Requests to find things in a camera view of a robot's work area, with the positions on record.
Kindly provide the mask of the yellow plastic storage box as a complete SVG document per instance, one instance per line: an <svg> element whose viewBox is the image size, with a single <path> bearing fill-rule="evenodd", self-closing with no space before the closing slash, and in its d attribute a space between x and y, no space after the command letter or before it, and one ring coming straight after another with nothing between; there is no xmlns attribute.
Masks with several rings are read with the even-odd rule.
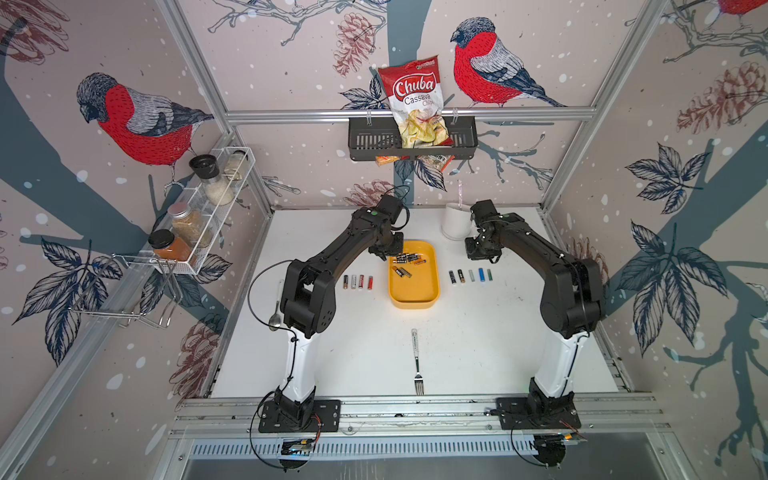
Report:
<svg viewBox="0 0 768 480"><path fill-rule="evenodd" d="M405 240L403 251L388 258L388 293L400 309L432 307L440 297L437 254L422 240Z"/></svg>

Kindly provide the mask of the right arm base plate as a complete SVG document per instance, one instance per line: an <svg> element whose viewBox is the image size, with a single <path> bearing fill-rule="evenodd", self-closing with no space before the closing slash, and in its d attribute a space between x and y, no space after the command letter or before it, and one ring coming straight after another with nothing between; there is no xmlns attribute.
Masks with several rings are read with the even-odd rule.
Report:
<svg viewBox="0 0 768 480"><path fill-rule="evenodd" d="M494 410L503 430L580 429L581 420L573 396L555 400L532 400L522 396L497 397Z"/></svg>

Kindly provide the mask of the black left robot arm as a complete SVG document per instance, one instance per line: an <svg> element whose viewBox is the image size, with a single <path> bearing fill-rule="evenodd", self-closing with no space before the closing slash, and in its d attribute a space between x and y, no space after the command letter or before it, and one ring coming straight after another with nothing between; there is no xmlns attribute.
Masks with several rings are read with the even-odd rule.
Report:
<svg viewBox="0 0 768 480"><path fill-rule="evenodd" d="M278 411L304 425L314 413L315 358L313 341L336 313L336 284L364 252L382 260L403 252L402 228L396 224L403 202L383 195L373 207L361 207L347 227L320 253L288 264L279 309L290 342L285 382L276 389Z"/></svg>

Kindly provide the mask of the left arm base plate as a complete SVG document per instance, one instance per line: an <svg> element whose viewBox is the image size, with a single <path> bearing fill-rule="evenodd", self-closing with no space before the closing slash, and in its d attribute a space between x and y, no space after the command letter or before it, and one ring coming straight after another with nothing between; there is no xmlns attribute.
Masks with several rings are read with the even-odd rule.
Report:
<svg viewBox="0 0 768 480"><path fill-rule="evenodd" d="M297 404L285 400L265 402L258 415L259 433L337 432L341 401L317 400Z"/></svg>

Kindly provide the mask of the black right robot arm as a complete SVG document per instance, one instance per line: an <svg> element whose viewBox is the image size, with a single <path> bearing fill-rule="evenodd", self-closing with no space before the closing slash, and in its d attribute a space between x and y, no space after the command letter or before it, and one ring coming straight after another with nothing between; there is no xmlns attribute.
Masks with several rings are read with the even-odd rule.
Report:
<svg viewBox="0 0 768 480"><path fill-rule="evenodd" d="M526 416L552 419L574 409L573 373L584 345L604 317L601 270L596 261L578 259L536 233L518 214L501 214L490 200L471 207L478 230L465 239L467 257L497 263L509 249L544 281L540 315L552 332L542 363L529 384Z"/></svg>

